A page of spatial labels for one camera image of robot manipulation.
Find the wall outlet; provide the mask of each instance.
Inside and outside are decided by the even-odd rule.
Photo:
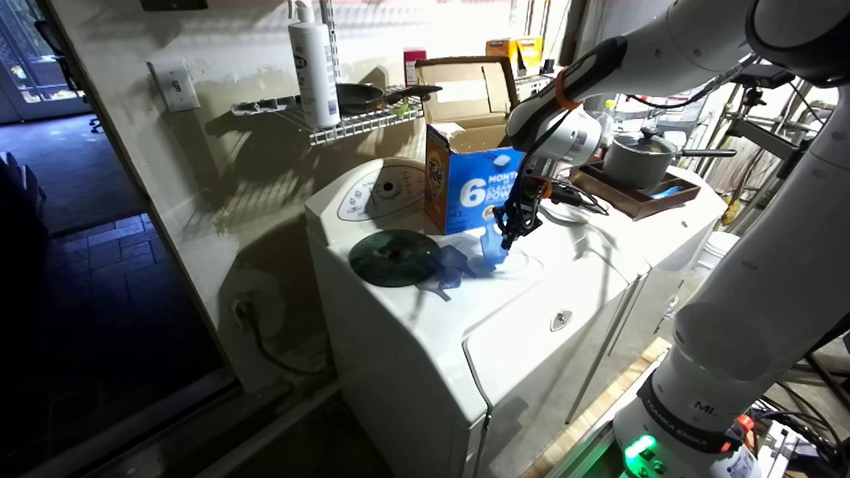
[[[199,106],[190,74],[183,62],[149,62],[149,70],[158,86],[158,96],[167,113],[185,113]]]

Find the white cylinder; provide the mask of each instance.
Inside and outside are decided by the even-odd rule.
[[[339,126],[339,102],[329,30],[323,24],[288,24],[291,58],[299,89],[302,121],[310,129]]]

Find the robotic arm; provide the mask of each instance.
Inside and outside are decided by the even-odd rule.
[[[510,115],[507,141],[525,151],[525,166],[497,210],[503,251],[539,226],[547,162],[539,151],[559,118],[583,98],[680,94],[731,72],[749,52],[812,86],[839,86],[839,110],[829,126],[761,222],[677,315],[675,348],[612,417],[620,446],[646,434],[660,445],[651,462],[626,462],[632,477],[754,477],[721,457],[725,431],[850,315],[845,46],[847,0],[677,0],[646,30],[600,44]]]

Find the wall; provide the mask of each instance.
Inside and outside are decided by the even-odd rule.
[[[464,9],[453,16],[434,11],[430,24],[412,24],[425,4],[337,7],[339,72],[377,86],[401,84],[403,49],[481,54],[485,38],[502,38],[525,16],[522,4],[510,0],[453,7]],[[302,199],[363,161],[421,161],[421,123],[307,150],[282,118],[229,115],[238,102],[298,94],[286,9],[274,0],[210,0],[206,11],[185,15],[146,15],[137,0],[44,0],[44,9],[69,38],[101,121],[149,194],[242,386],[252,392],[282,378],[230,317],[230,301],[242,295],[252,295],[274,350],[304,366],[315,361],[298,354],[323,329]],[[452,21],[449,34],[434,30],[437,20]],[[146,68],[150,58],[185,64],[199,110],[163,113]]]

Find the dryer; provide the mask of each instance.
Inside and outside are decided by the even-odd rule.
[[[304,204],[339,392],[397,478],[519,477],[590,400],[586,392],[600,392],[594,378],[630,328],[652,261],[642,248],[619,244],[626,235],[640,236],[619,232],[630,222],[563,226],[550,216],[514,243],[503,267],[464,277],[456,291],[359,279],[348,254],[388,230],[425,235],[469,264],[481,261],[482,230],[437,235],[421,202],[418,162],[372,161]],[[669,254],[681,256],[681,244],[709,232],[720,210],[705,204],[680,210],[697,212],[700,230],[680,235]],[[630,344],[648,345],[652,328],[640,329],[646,337]]]

